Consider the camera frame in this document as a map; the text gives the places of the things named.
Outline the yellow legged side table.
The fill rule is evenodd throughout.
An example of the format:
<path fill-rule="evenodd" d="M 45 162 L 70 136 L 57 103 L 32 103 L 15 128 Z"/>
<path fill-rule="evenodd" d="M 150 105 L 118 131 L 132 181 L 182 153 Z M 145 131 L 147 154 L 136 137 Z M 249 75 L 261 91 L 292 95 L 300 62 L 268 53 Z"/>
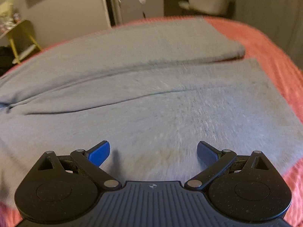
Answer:
<path fill-rule="evenodd" d="M 31 21 L 24 19 L 16 23 L 11 29 L 1 32 L 1 39 L 5 38 L 12 49 L 13 64 L 20 64 L 33 52 L 42 51 L 42 47 L 35 38 L 34 28 Z"/>

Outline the grey curtain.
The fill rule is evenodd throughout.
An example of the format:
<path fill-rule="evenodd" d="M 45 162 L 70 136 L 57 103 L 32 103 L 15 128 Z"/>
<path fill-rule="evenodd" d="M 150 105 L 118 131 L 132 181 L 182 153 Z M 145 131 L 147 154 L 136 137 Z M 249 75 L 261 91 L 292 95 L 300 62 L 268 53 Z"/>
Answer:
<path fill-rule="evenodd" d="M 234 19 L 263 32 L 302 68 L 302 0 L 236 0 Z"/>

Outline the grey small cabinet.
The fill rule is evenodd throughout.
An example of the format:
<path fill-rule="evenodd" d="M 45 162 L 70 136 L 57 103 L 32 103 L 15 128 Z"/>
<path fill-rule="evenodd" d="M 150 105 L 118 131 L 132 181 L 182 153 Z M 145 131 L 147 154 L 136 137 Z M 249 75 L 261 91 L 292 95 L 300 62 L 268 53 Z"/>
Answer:
<path fill-rule="evenodd" d="M 164 0 L 118 0 L 121 23 L 164 17 Z"/>

